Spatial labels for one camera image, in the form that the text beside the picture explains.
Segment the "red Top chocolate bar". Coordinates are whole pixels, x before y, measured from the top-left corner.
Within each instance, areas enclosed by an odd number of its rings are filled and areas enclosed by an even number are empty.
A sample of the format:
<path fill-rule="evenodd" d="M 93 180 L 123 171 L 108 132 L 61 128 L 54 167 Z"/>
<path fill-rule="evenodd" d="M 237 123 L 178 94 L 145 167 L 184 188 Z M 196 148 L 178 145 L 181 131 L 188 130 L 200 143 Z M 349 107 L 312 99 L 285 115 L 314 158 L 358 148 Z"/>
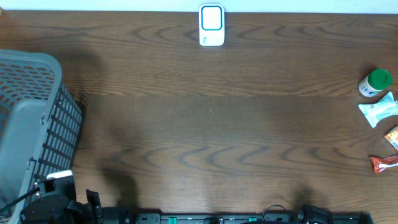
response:
<path fill-rule="evenodd" d="M 373 170 L 375 174 L 380 174 L 387 168 L 397 166 L 397 155 L 385 158 L 370 157 L 369 159 L 373 165 Z"/>

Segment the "orange Kleenex tissue pack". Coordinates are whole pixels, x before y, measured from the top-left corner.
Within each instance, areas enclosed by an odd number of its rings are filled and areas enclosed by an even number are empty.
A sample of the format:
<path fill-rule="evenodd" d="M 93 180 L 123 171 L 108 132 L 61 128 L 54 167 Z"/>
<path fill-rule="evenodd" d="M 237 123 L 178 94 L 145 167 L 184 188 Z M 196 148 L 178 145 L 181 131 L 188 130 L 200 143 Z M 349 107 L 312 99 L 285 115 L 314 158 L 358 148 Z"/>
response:
<path fill-rule="evenodd" d="M 385 139 L 398 150 L 398 127 L 391 129 L 385 136 Z"/>

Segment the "teal wet wipes pack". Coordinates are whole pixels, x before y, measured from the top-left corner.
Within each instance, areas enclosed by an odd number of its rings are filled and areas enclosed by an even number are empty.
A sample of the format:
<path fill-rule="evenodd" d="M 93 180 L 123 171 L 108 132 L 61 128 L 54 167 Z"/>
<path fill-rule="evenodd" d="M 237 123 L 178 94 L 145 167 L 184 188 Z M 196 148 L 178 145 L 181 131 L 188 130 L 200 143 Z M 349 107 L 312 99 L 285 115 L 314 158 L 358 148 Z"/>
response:
<path fill-rule="evenodd" d="M 358 108 L 372 128 L 375 128 L 382 119 L 397 115 L 397 101 L 391 91 L 377 103 L 359 104 Z"/>

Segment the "green lid jar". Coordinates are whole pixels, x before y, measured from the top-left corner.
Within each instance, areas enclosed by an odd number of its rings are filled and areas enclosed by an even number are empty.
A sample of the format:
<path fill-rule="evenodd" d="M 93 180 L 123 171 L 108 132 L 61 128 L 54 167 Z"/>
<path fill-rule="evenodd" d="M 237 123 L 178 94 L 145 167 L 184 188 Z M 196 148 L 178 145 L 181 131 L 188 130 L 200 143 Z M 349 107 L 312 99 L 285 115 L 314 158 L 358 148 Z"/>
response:
<path fill-rule="evenodd" d="M 392 84 L 392 76 L 387 70 L 375 69 L 358 84 L 359 92 L 365 97 L 374 97 Z"/>

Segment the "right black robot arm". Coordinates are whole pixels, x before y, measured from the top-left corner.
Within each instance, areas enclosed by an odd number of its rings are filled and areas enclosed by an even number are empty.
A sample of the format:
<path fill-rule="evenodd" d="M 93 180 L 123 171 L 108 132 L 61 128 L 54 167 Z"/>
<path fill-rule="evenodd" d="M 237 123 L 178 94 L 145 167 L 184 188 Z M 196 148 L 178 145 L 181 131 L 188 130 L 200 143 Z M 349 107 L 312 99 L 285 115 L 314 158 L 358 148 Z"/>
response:
<path fill-rule="evenodd" d="M 331 213 L 329 210 L 303 205 L 294 218 L 295 222 L 303 224 L 373 224 L 368 213 Z"/>

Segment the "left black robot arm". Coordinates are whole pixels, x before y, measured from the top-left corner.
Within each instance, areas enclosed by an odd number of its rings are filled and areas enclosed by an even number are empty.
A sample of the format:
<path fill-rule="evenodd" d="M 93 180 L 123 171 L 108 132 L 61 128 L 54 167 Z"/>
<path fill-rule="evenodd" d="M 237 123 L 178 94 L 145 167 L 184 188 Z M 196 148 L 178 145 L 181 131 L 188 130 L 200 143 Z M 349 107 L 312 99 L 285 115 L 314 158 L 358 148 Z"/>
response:
<path fill-rule="evenodd" d="M 78 202 L 72 175 L 51 177 L 37 186 L 39 197 L 21 210 L 21 223 L 104 223 L 98 194 L 89 191 L 88 203 Z"/>

